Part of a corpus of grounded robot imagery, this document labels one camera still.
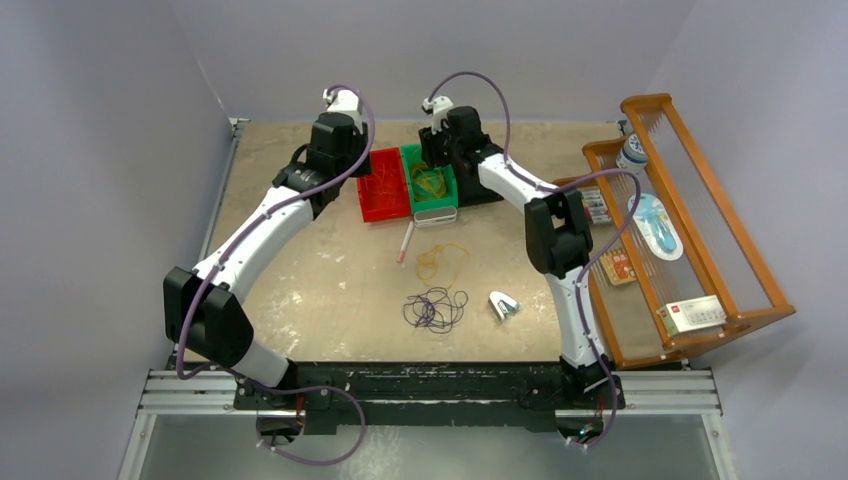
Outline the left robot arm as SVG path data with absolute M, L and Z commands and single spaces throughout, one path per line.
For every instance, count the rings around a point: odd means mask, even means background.
M 338 197 L 345 179 L 369 173 L 372 142 L 359 114 L 320 114 L 309 142 L 295 150 L 237 231 L 193 268 L 166 274 L 165 333 L 178 347 L 180 379 L 198 373 L 185 367 L 191 351 L 260 384 L 259 395 L 272 408 L 295 402 L 297 364 L 258 339 L 243 303 L 282 248 Z

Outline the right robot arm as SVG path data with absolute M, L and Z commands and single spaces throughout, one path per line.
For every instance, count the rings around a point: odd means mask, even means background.
M 439 97 L 424 102 L 422 110 L 431 119 L 419 131 L 422 158 L 430 167 L 453 169 L 459 205 L 504 200 L 522 215 L 527 256 L 554 301 L 564 399 L 584 407 L 603 394 L 616 404 L 620 390 L 597 334 L 585 283 L 593 237 L 581 193 L 561 192 L 513 162 L 483 132 L 475 108 Z

